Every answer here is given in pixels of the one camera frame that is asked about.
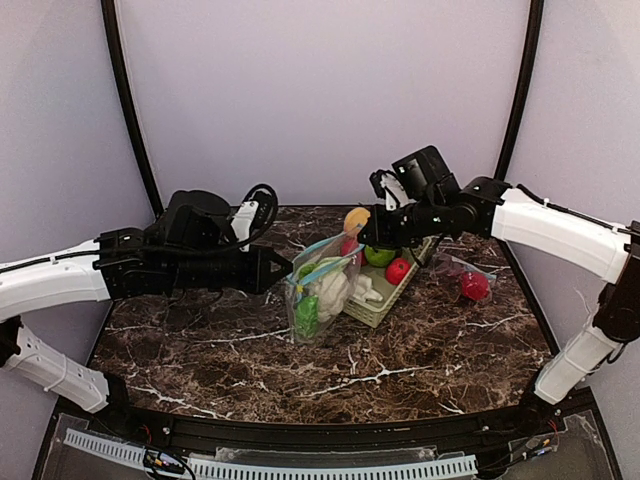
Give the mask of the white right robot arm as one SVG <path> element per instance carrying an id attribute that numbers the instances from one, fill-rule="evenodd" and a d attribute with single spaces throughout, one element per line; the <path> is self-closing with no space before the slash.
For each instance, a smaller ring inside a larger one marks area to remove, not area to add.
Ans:
<path id="1" fill-rule="evenodd" d="M 398 249 L 426 237 L 463 233 L 531 247 L 599 277 L 598 309 L 583 329 L 537 374 L 532 393 L 555 405 L 614 353 L 639 338 L 639 225 L 576 212 L 495 178 L 459 186 L 438 149 L 427 146 L 372 173 L 380 203 L 358 239 Z"/>

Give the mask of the clear zip bag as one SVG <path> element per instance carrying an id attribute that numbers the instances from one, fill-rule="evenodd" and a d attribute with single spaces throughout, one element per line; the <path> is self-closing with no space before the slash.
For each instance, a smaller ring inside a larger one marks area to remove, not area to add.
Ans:
<path id="1" fill-rule="evenodd" d="M 430 277 L 444 285 L 455 297 L 475 303 L 492 299 L 496 276 L 446 253 L 436 253 L 429 266 Z"/>
<path id="2" fill-rule="evenodd" d="M 294 258 L 285 300 L 295 343 L 316 342 L 355 292 L 363 251 L 358 233 L 354 228 L 320 240 Z"/>

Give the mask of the green leafy vegetable toy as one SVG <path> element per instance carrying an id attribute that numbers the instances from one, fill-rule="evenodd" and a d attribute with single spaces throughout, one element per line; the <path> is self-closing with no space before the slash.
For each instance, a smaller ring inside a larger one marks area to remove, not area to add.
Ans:
<path id="1" fill-rule="evenodd" d="M 304 297 L 296 306 L 294 331 L 298 338 L 310 340 L 318 331 L 318 297 Z"/>

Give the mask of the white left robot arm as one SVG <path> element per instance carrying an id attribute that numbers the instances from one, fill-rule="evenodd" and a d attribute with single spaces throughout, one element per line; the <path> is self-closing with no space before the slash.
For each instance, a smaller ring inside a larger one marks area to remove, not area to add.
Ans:
<path id="1" fill-rule="evenodd" d="M 102 233 L 77 246 L 1 267 L 1 367 L 89 413 L 127 403 L 118 377 L 92 370 L 38 338 L 22 316 L 79 302 L 175 291 L 262 294 L 292 271 L 257 241 L 278 213 L 275 190 L 252 187 L 238 208 L 201 190 L 175 192 L 150 226 Z"/>

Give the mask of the white green cabbage toy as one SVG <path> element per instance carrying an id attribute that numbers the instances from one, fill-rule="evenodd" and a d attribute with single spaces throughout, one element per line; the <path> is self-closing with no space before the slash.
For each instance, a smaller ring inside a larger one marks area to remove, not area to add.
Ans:
<path id="1" fill-rule="evenodd" d="M 356 256 L 329 256 L 305 263 L 297 272 L 297 280 L 310 296 L 318 297 L 318 320 L 332 321 L 344 308 L 354 290 L 354 277 L 360 263 Z"/>

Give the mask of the yellow peach toy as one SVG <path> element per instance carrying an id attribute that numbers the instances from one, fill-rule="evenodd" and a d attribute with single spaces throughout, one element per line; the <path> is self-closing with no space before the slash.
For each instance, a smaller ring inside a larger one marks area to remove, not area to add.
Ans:
<path id="1" fill-rule="evenodd" d="M 343 230 L 349 233 L 356 228 L 363 227 L 370 217 L 370 211 L 364 207 L 356 207 L 350 210 L 345 216 Z"/>

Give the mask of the round red fruit toy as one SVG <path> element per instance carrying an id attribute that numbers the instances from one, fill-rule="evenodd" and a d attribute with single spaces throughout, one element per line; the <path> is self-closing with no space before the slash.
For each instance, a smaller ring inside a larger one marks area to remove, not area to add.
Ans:
<path id="1" fill-rule="evenodd" d="M 353 252 L 360 253 L 360 244 L 354 237 L 347 237 L 340 246 L 340 255 L 347 256 Z"/>

